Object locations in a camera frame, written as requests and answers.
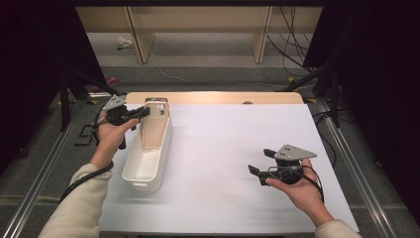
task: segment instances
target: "white sleeve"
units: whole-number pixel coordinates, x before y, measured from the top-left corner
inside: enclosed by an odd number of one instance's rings
[[[81,167],[70,184],[95,171],[98,168],[92,164]],[[40,237],[99,237],[98,220],[111,176],[112,173],[107,172],[75,188],[52,214]]]
[[[341,220],[332,220],[315,230],[316,238],[361,238],[361,236]]]

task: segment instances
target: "cable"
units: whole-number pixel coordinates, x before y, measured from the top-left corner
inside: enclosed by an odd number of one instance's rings
[[[297,41],[297,39],[296,39],[296,37],[295,37],[295,35],[294,35],[294,17],[295,17],[295,13],[296,13],[296,7],[295,6],[293,6],[293,22],[292,22],[292,26],[291,26],[291,29],[292,29],[292,31],[293,31],[293,39],[294,39],[294,41],[295,41],[295,45],[296,45],[296,50],[297,50],[297,52],[299,53],[299,50],[302,52],[302,55],[303,55],[303,57],[306,59],[306,53],[304,53],[303,52],[303,48],[302,47],[300,47],[300,44],[299,44],[299,42]]]
[[[306,34],[303,34],[303,36],[306,38],[306,41],[308,41],[309,44],[311,44],[311,41],[309,41],[308,37],[306,36]]]
[[[299,168],[307,168],[307,169],[312,170],[312,172],[315,174],[315,176],[316,176],[319,184],[315,180],[313,180],[312,178],[310,178],[310,177],[308,177],[308,176],[300,173],[297,170]],[[280,175],[280,178],[277,177],[277,176],[275,176],[272,173],[271,169],[277,169],[277,173]],[[319,178],[318,173],[316,173],[316,171],[312,167],[308,167],[308,166],[298,166],[298,167],[269,167],[267,171],[268,171],[268,173],[273,178],[275,178],[277,180],[281,180],[282,179],[282,174],[287,173],[287,172],[292,173],[292,174],[296,174],[296,175],[300,176],[301,178],[308,180],[310,183],[312,183],[312,185],[314,185],[318,189],[318,192],[319,192],[319,194],[321,196],[322,203],[325,202],[325,199],[324,199],[324,188],[322,187],[321,179]]]
[[[308,51],[309,49],[307,49],[307,48],[304,48],[304,47],[301,47],[301,46],[298,46],[298,45],[295,45],[295,44],[293,44],[292,42],[289,42],[287,39],[285,39],[284,38],[284,36],[282,36],[281,34],[278,34],[285,42],[287,42],[288,44],[290,44],[290,45],[292,45],[292,46],[294,46],[294,47],[298,47],[298,48],[300,48],[300,49],[303,49],[303,50],[305,50],[305,51]]]
[[[318,185],[318,183],[316,182],[316,181],[314,181],[312,178],[310,178],[310,177],[308,177],[308,176],[306,176],[306,175],[303,175],[303,174],[301,174],[300,172],[298,172],[298,171],[292,171],[294,174],[297,174],[297,175],[299,175],[299,176],[301,176],[301,177],[303,177],[304,179],[306,179],[306,180],[308,180],[309,182],[311,182],[317,189],[318,189],[318,191],[319,191],[319,194],[320,194],[320,196],[321,196],[321,200],[322,200],[322,203],[324,203],[325,202],[325,199],[324,199],[324,188],[322,187],[322,183],[321,183],[321,179],[319,178],[319,176],[318,176],[318,173],[316,173],[316,171],[312,168],[312,167],[308,167],[308,166],[301,166],[302,168],[307,168],[307,169],[310,169],[314,174],[315,174],[315,176],[316,176],[316,178],[318,179],[318,182],[319,182],[319,185]]]
[[[286,54],[284,51],[282,51],[278,46],[275,45],[275,43],[271,40],[271,38],[269,37],[269,35],[266,36],[268,38],[268,40],[271,42],[271,44],[275,47],[275,49],[280,52],[284,57],[288,58],[289,60],[293,61],[294,63],[296,63],[297,65],[301,66],[303,69],[307,70],[308,72],[311,72],[310,69],[306,68],[303,66],[303,64],[299,63],[298,61],[294,60],[292,57],[290,57],[288,54]]]
[[[338,111],[347,111],[346,109],[338,109]],[[327,143],[327,145],[331,148],[331,150],[332,150],[332,152],[333,152],[333,162],[331,163],[331,166],[334,168],[335,167],[335,165],[336,165],[336,163],[337,163],[337,153],[336,153],[336,151],[334,150],[334,147],[333,147],[333,145],[331,145],[331,143],[327,140],[327,138],[321,133],[321,131],[319,130],[319,127],[318,127],[318,125],[319,125],[319,123],[322,121],[322,120],[324,120],[324,119],[326,119],[326,118],[328,118],[328,117],[330,117],[331,116],[331,111],[326,111],[326,112],[319,112],[319,113],[316,113],[316,114],[314,114],[314,115],[312,115],[312,117],[313,118],[315,118],[316,116],[320,116],[321,115],[321,117],[320,118],[318,118],[318,120],[315,122],[315,127],[316,127],[316,129],[318,130],[318,133],[319,133],[319,135],[320,135],[320,137],[324,140],[324,142],[325,143]]]
[[[69,186],[68,189],[65,190],[65,192],[61,196],[61,199],[59,200],[59,203],[61,203],[73,190],[75,190],[82,183],[86,182],[89,179],[92,179],[94,177],[97,177],[99,175],[102,175],[104,173],[107,173],[107,172],[111,171],[112,168],[114,168],[114,163],[111,161],[111,164],[109,164],[108,167],[106,167],[104,169],[101,169],[99,171],[96,171],[96,172],[92,172],[92,173],[90,173],[90,174],[88,174],[88,175],[86,175],[86,176],[78,179],[71,186]]]
[[[290,25],[289,25],[289,23],[288,23],[288,21],[287,21],[287,19],[286,19],[286,16],[284,15],[284,12],[283,12],[282,7],[279,7],[279,8],[280,8],[281,15],[283,16],[284,22],[286,23],[287,29],[289,30],[289,36],[288,36],[288,38],[287,38],[287,41],[290,39],[290,36],[292,36],[292,37],[293,37],[293,40],[294,40],[295,45],[296,45],[296,46],[299,46],[299,48],[300,48],[299,42],[297,41],[297,39],[296,39],[296,37],[295,37],[295,35],[294,35],[294,16],[295,16],[295,13],[296,13],[296,7],[292,6],[292,7],[290,8],[290,11],[291,11],[291,13],[290,13],[291,23],[290,23]],[[296,47],[296,51],[297,51],[297,54],[298,54],[298,55],[299,55],[299,57],[300,57],[300,60],[302,60],[302,61],[303,61],[303,58],[302,58],[302,56],[300,55],[300,52],[299,52],[298,47]]]
[[[146,48],[149,50],[149,52],[151,53],[151,56],[154,58],[155,55],[152,52],[152,49],[149,48],[148,44],[146,43],[145,39],[143,38],[142,35],[140,35],[143,43],[145,44]],[[263,85],[263,86],[272,86],[272,87],[277,87],[277,88],[286,88],[287,86],[281,86],[281,85],[276,85],[276,84],[268,84],[268,83],[241,83],[241,82],[210,82],[210,81],[195,81],[195,80],[186,80],[183,79],[181,77],[178,76],[171,76],[171,75],[167,75],[166,73],[163,72],[163,70],[161,69],[161,66],[158,67],[160,73],[167,77],[167,78],[172,78],[172,79],[177,79],[180,81],[184,81],[184,82],[189,82],[189,83],[207,83],[207,84],[213,84],[213,85],[223,85],[223,84],[235,84],[235,85],[243,85],[243,86],[256,86],[256,85]]]
[[[316,84],[314,83],[314,84],[310,84],[310,85],[307,85],[307,86],[300,86],[299,88],[308,88],[308,87],[312,87],[312,86],[315,86]]]

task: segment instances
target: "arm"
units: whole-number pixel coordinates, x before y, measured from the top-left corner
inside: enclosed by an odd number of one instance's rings
[[[308,159],[302,160],[302,166],[312,167]],[[317,181],[316,175],[312,170],[304,168],[303,171],[306,176]],[[274,178],[267,178],[265,182],[284,191],[293,204],[309,216],[315,227],[317,227],[315,231],[316,237],[360,237],[358,233],[344,222],[334,219],[322,202],[318,189],[308,180],[301,179],[292,185]]]
[[[133,119],[121,126],[105,123],[99,126],[99,145],[87,164],[77,171],[71,183],[100,169],[106,168],[118,151],[127,130],[136,126]],[[91,178],[78,186],[61,202],[44,227],[40,237],[98,237],[98,220],[102,204],[108,191],[108,180],[112,173],[107,172]]]

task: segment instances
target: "white table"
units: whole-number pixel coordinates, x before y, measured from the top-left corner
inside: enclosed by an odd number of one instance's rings
[[[121,173],[127,149],[114,159],[114,176],[100,218],[102,231],[172,235],[283,235],[310,233],[310,219],[288,197],[261,186],[248,171],[275,166],[263,149],[290,144],[312,159],[336,218],[359,230],[304,104],[170,105],[173,134],[160,190],[139,192]]]

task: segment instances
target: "person's right hand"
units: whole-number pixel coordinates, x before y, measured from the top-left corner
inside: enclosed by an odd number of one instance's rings
[[[101,111],[99,118],[106,117],[106,115],[106,111]],[[131,119],[120,126],[114,126],[108,122],[99,125],[99,145],[90,163],[99,169],[104,169],[109,166],[115,153],[118,151],[118,147],[124,140],[125,133],[130,128],[135,127],[139,122],[139,119]]]
[[[308,159],[302,160],[302,166],[312,168],[312,164]],[[317,181],[317,177],[311,169],[303,168],[303,173],[310,179]],[[295,184],[286,184],[275,178],[267,178],[265,182],[284,191],[293,204],[312,219],[315,226],[318,227],[334,219],[322,202],[318,188],[307,179],[303,178]]]

